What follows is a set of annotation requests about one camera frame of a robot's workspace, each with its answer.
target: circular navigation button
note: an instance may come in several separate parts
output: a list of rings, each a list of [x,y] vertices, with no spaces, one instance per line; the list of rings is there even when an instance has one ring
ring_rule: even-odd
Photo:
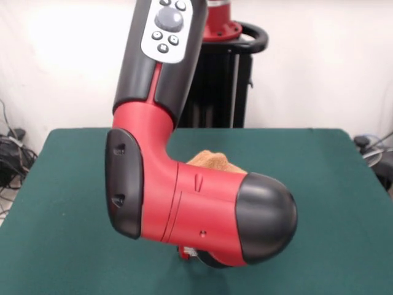
[[[170,35],[168,38],[168,41],[170,44],[172,44],[173,46],[177,46],[179,45],[179,38],[176,37],[175,35]]]
[[[171,0],[161,0],[160,4],[162,6],[169,6],[169,5],[171,5]]]
[[[186,9],[185,3],[183,1],[176,2],[175,6],[180,11],[185,11],[185,9]]]
[[[163,35],[162,35],[162,33],[159,32],[159,31],[154,32],[153,35],[152,35],[152,38],[153,38],[154,40],[161,40],[162,37],[163,37]]]
[[[169,47],[166,45],[166,44],[160,44],[158,47],[157,47],[157,49],[158,49],[158,51],[159,52],[161,52],[161,53],[168,53],[168,51],[169,51]]]
[[[162,8],[155,17],[155,24],[168,32],[178,33],[183,28],[183,16],[175,8]]]

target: brown cloth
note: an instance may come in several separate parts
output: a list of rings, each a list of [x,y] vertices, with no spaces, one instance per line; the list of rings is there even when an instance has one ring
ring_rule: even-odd
[[[243,169],[230,163],[227,156],[221,152],[202,151],[192,158],[188,164],[232,173],[247,173]]]

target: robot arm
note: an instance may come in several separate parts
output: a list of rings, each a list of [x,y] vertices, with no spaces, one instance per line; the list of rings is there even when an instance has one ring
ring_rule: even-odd
[[[208,16],[205,0],[137,0],[106,143],[106,202],[114,229],[193,248],[220,266],[280,253],[297,226],[279,181],[170,159]]]

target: green table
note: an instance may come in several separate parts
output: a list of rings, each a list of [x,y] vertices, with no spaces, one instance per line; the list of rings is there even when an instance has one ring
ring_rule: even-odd
[[[284,182],[297,233],[274,259],[214,270],[171,245],[116,233],[104,201],[106,129],[52,132],[0,228],[0,294],[392,294],[393,204],[340,130],[178,130],[168,151],[203,149]]]

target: screw hole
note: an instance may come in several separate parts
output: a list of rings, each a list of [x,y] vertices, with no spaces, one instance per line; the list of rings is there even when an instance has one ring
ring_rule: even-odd
[[[115,147],[113,153],[115,155],[124,155],[125,154],[125,144],[119,144],[117,147]]]
[[[112,198],[112,203],[115,204],[117,208],[121,208],[124,204],[125,196],[124,195],[115,195]]]

